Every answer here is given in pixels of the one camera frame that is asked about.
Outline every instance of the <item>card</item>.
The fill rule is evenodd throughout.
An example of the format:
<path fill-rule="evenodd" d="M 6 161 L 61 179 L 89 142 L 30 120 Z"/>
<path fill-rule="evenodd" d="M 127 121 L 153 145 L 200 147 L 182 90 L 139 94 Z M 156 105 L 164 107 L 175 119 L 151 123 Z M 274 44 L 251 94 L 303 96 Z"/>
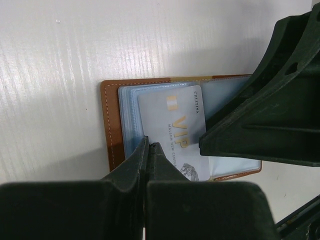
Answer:
<path fill-rule="evenodd" d="M 208 180 L 209 157 L 201 156 L 198 146 L 206 132 L 201 87 L 142 94 L 138 102 L 149 142 L 159 142 L 166 158 L 189 180 Z"/>

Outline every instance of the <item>wallet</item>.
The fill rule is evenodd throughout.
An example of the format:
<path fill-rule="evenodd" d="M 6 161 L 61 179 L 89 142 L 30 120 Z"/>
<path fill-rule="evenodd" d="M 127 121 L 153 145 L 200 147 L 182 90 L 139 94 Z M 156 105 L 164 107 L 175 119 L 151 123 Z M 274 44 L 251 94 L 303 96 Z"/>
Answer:
<path fill-rule="evenodd" d="M 129 150 L 126 150 L 125 155 L 125 148 L 124 148 L 124 138 L 123 138 L 123 131 L 122 131 L 122 122 L 121 122 L 121 110 L 120 110 L 120 101 L 119 101 L 119 94 L 118 90 L 120 87 L 123 88 L 124 92 L 121 90 L 119 91 L 120 94 L 126 94 L 130 88 L 127 86 L 140 86 L 140 85 L 152 85 L 152 87 L 159 85 L 168 86 L 169 83 L 174 83 L 176 87 L 187 85 L 201 85 L 203 86 L 206 84 L 206 87 L 202 88 L 202 92 L 204 94 L 203 102 L 205 108 L 205 118 L 209 118 L 212 114 L 218 111 L 220 108 L 227 103 L 228 100 L 231 99 L 233 94 L 238 90 L 237 87 L 233 88 L 232 92 L 230 91 L 230 86 L 228 85 L 235 85 L 234 81 L 239 81 L 237 86 L 241 86 L 244 79 L 248 78 L 246 75 L 228 75 L 228 76 L 201 76 L 201 77 L 172 77 L 172 78 L 149 78 L 149 79 L 131 79 L 131 80 L 105 80 L 101 83 L 101 100 L 102 100 L 102 111 L 103 111 L 103 118 L 104 118 L 104 126 L 105 126 L 105 136 L 107 142 L 107 150 L 108 150 L 108 159 L 109 159 L 109 167 L 112 171 L 115 169 L 119 164 L 121 164 L 125 159 L 126 156 L 130 154 L 132 149 L 135 148 L 135 144 L 129 147 Z M 212 94 L 212 91 L 219 88 L 215 94 Z M 139 142 L 141 136 L 135 136 L 135 142 Z M 227 179 L 233 179 L 242 177 L 245 175 L 258 173 L 261 171 L 261 161 L 252 160 L 252 159 L 245 159 L 245 158 L 224 158 L 224 157 L 211 157 L 215 158 L 219 161 L 219 164 L 214 164 L 210 166 L 212 171 L 211 180 L 214 181 L 221 181 Z"/>

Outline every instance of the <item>white stitching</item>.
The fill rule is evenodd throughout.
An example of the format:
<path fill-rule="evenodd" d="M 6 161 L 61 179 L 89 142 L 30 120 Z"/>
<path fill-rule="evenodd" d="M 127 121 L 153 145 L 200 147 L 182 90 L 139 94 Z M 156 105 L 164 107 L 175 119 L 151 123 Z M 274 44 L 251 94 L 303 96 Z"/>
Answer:
<path fill-rule="evenodd" d="M 104 86 L 104 94 L 105 94 L 105 105 L 106 105 L 106 117 L 108 120 L 108 127 L 109 127 L 109 137 L 110 137 L 110 146 L 111 146 L 111 155 L 112 155 L 112 164 L 113 169 L 115 169 L 115 156 L 114 156 L 114 147 L 112 144 L 112 135 L 111 135 L 111 129 L 110 129 L 110 120 L 109 120 L 109 111 L 108 111 L 108 98 L 107 98 L 107 87 L 109 86 L 123 86 L 123 85 L 141 85 L 141 84 L 164 84 L 164 83 L 178 83 L 178 82 L 201 82 L 201 81 L 215 81 L 215 80 L 227 80 L 227 79 L 234 79 L 234 78 L 245 78 L 249 76 L 239 76 L 239 77 L 225 77 L 225 78 L 206 78 L 206 79 L 199 79 L 199 80 L 181 80 L 181 81 L 174 81 L 175 78 L 168 81 L 154 81 L 154 82 L 134 82 L 134 83 L 120 83 L 120 84 L 109 84 Z"/>

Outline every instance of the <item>table surface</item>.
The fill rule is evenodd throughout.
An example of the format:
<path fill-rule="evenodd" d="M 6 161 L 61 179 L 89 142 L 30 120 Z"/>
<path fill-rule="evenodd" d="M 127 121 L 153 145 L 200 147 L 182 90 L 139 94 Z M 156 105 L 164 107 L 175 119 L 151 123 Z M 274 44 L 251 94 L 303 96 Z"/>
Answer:
<path fill-rule="evenodd" d="M 109 172 L 105 79 L 252 73 L 277 20 L 311 0 L 0 0 L 0 183 Z M 316 168 L 264 162 L 239 179 L 276 221 L 319 194 Z"/>

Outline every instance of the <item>card holder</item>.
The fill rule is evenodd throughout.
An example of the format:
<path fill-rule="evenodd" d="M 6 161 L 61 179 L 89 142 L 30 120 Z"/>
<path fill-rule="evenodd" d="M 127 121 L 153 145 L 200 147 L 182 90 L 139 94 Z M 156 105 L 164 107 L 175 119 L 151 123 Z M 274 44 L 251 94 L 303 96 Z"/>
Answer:
<path fill-rule="evenodd" d="M 224 76 L 200 76 L 200 77 L 172 77 L 172 78 L 145 78 L 145 79 L 128 79 L 128 80 L 105 80 L 101 83 L 101 102 L 103 121 L 105 128 L 105 137 L 107 143 L 109 167 L 112 171 L 125 160 L 121 114 L 119 107 L 118 90 L 124 86 L 139 86 L 151 84 L 167 84 L 174 82 L 193 82 L 204 83 L 221 78 L 240 77 L 241 75 L 224 75 Z M 228 176 L 215 177 L 212 180 L 221 181 L 225 179 L 238 178 L 241 176 L 257 173 L 261 170 L 245 171 Z"/>

